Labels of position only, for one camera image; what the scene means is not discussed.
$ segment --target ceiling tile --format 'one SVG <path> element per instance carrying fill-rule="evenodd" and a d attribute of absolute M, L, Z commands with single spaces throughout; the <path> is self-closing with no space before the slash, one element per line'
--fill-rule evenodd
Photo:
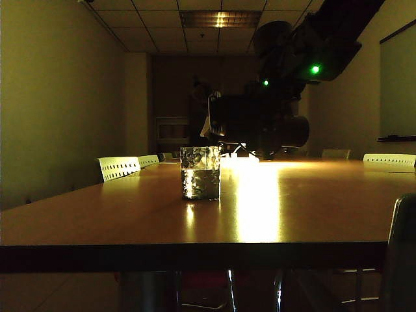
<path fill-rule="evenodd" d="M 184 53 L 187 52 L 185 41 L 156 41 L 156 46 L 162 53 Z"/>
<path fill-rule="evenodd" d="M 95 0 L 91 3 L 96 11 L 134 11 L 130 0 Z"/>
<path fill-rule="evenodd" d="M 311 5 L 309 6 L 309 8 L 307 8 L 308 10 L 311 11 L 317 11 L 320 9 L 320 7 L 322 6 L 324 0 L 312 0 Z"/>
<path fill-rule="evenodd" d="M 218 47 L 218 53 L 246 54 L 250 41 L 222 41 Z"/>
<path fill-rule="evenodd" d="M 145 28 L 113 28 L 112 31 L 121 41 L 151 41 Z"/>
<path fill-rule="evenodd" d="M 220 40 L 249 42 L 253 34 L 254 28 L 222 28 L 220 30 Z"/>
<path fill-rule="evenodd" d="M 177 11 L 140 11 L 146 27 L 182 27 Z"/>
<path fill-rule="evenodd" d="M 215 54 L 217 49 L 216 41 L 188 41 L 189 53 L 194 54 Z"/>
<path fill-rule="evenodd" d="M 310 0 L 268 0 L 265 10 L 303 11 Z"/>
<path fill-rule="evenodd" d="M 137 10 L 177 11 L 176 0 L 133 0 Z"/>
<path fill-rule="evenodd" d="M 152 41 L 126 41 L 123 42 L 130 52 L 156 53 L 156 47 Z"/>
<path fill-rule="evenodd" d="M 293 26 L 301 15 L 301 11 L 264 11 L 259 27 L 270 21 L 288 21 Z"/>
<path fill-rule="evenodd" d="M 143 27 L 136 11 L 99 11 L 97 13 L 110 27 Z"/>
<path fill-rule="evenodd" d="M 217 41 L 218 32 L 219 28 L 185 28 L 187 41 Z"/>
<path fill-rule="evenodd" d="M 223 10 L 255 10 L 261 11 L 266 0 L 223 0 Z"/>
<path fill-rule="evenodd" d="M 185 10 L 221 10 L 221 0 L 178 0 L 179 9 Z"/>
<path fill-rule="evenodd" d="M 148 28 L 148 30 L 156 42 L 183 40 L 182 28 Z"/>

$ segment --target ceiling light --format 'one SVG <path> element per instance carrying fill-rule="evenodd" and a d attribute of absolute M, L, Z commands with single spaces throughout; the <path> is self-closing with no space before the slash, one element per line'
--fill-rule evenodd
<path fill-rule="evenodd" d="M 256 28 L 261 11 L 181 11 L 186 28 Z"/>

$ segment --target table leg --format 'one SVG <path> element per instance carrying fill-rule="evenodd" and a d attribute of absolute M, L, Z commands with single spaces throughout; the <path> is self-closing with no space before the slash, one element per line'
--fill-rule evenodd
<path fill-rule="evenodd" d="M 121 272 L 120 312 L 177 311 L 174 272 Z"/>

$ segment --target wooden table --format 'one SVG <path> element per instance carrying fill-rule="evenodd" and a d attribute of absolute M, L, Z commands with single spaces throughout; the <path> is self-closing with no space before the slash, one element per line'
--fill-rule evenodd
<path fill-rule="evenodd" d="M 4 211 L 0 272 L 375 267 L 396 198 L 415 191 L 412 168 L 260 162 L 192 201 L 161 163 Z"/>

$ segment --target chair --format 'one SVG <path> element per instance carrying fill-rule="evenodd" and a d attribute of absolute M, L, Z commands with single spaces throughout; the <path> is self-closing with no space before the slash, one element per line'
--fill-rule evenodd
<path fill-rule="evenodd" d="M 416 194 L 395 204 L 383 270 L 382 312 L 416 311 Z"/>
<path fill-rule="evenodd" d="M 415 166 L 416 155 L 408 154 L 365 154 L 364 163 L 398 164 L 401 166 Z"/>
<path fill-rule="evenodd" d="M 166 161 L 168 159 L 174 158 L 172 153 L 158 153 L 157 156 L 158 156 L 160 162 L 163 162 L 163 161 Z"/>
<path fill-rule="evenodd" d="M 127 176 L 141 168 L 137 157 L 102 157 L 98 161 L 104 182 Z"/>
<path fill-rule="evenodd" d="M 315 311 L 347 311 L 315 271 L 296 270 L 296 277 Z M 416 311 L 415 280 L 416 194 L 405 194 L 395 203 L 377 311 Z"/>
<path fill-rule="evenodd" d="M 141 168 L 147 167 L 151 164 L 157 164 L 159 162 L 157 155 L 145 155 L 137 158 Z"/>
<path fill-rule="evenodd" d="M 349 159 L 351 149 L 324 149 L 322 159 Z"/>

